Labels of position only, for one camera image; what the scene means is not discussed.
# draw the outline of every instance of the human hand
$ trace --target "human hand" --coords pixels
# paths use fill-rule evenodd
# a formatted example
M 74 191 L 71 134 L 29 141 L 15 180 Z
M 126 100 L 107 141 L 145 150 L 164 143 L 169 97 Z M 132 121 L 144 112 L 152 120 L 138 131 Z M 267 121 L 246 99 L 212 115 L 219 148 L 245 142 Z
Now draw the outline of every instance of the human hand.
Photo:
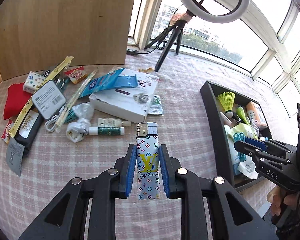
M 287 192 L 284 189 L 280 188 L 279 186 L 275 186 L 268 193 L 267 201 L 271 203 L 270 212 L 273 216 L 280 215 L 280 213 L 281 213 L 280 205 L 281 205 L 283 198 L 284 198 L 283 203 L 286 204 L 287 206 L 289 206 L 292 210 L 295 210 L 297 208 L 299 193 L 297 192 L 297 193 L 285 196 L 286 194 L 287 194 Z

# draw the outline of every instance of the pink checkered cloth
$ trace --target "pink checkered cloth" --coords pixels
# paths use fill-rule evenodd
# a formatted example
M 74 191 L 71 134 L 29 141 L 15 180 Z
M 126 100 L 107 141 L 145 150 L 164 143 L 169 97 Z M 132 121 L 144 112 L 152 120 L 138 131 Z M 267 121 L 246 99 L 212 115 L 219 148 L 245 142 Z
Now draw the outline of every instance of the pink checkered cloth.
M 154 68 L 161 52 L 138 57 L 127 56 L 126 67 Z M 98 75 L 113 66 L 98 67 Z M 293 143 L 296 129 L 286 127 L 288 115 L 277 96 L 265 85 L 216 63 L 170 52 L 158 73 L 160 82 L 156 94 L 161 96 L 164 116 L 149 116 L 148 122 L 158 123 L 159 143 L 166 144 L 170 156 L 180 160 L 183 167 L 198 176 L 212 179 L 216 173 L 215 157 L 205 107 L 200 88 L 206 80 L 218 83 L 257 100 L 264 110 L 271 133 L 277 140 Z M 27 75 L 0 84 L 0 136 L 7 124 L 2 118 L 7 89 L 23 82 Z M 69 98 L 78 88 L 70 84 Z M 111 117 L 95 111 L 97 118 Z M 18 239 L 26 227 L 73 177 L 89 179 L 114 166 L 116 159 L 125 156 L 128 145 L 135 143 L 135 124 L 126 127 L 124 136 L 87 136 L 79 143 L 70 142 L 66 125 L 61 133 L 48 133 L 42 126 L 29 156 L 22 161 L 21 177 L 13 173 L 5 162 L 7 144 L 0 138 L 0 228 L 10 240 Z M 127 200 L 115 201 L 117 239 L 179 239 L 181 200 L 169 200 L 161 187 L 161 198 L 139 201 L 136 178 Z M 258 209 L 265 201 L 273 184 L 264 180 L 243 191 L 248 203 Z

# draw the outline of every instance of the yellow shuttlecock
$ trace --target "yellow shuttlecock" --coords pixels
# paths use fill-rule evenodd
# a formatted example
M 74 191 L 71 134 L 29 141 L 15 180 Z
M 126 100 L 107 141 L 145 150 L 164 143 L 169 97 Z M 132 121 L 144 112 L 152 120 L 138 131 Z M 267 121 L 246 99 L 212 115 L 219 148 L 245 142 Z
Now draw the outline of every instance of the yellow shuttlecock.
M 225 92 L 218 96 L 218 99 L 225 110 L 225 115 L 228 118 L 232 118 L 233 112 L 233 102 L 234 102 L 235 93 Z

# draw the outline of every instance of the white lighter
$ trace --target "white lighter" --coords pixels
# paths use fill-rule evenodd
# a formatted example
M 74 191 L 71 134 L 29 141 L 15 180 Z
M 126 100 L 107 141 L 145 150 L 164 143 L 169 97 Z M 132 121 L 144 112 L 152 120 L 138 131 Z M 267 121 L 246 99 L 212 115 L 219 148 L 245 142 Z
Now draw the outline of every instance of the white lighter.
M 138 199 L 159 198 L 159 142 L 158 124 L 137 124 Z

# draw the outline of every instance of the barcode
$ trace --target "barcode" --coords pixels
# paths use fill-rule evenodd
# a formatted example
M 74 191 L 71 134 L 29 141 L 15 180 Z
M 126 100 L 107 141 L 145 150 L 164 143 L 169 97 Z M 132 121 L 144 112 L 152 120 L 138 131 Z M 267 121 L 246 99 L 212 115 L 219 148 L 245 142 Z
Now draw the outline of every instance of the barcode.
M 61 100 L 61 96 L 57 96 L 55 99 L 53 99 L 52 103 L 55 106 L 59 101 Z

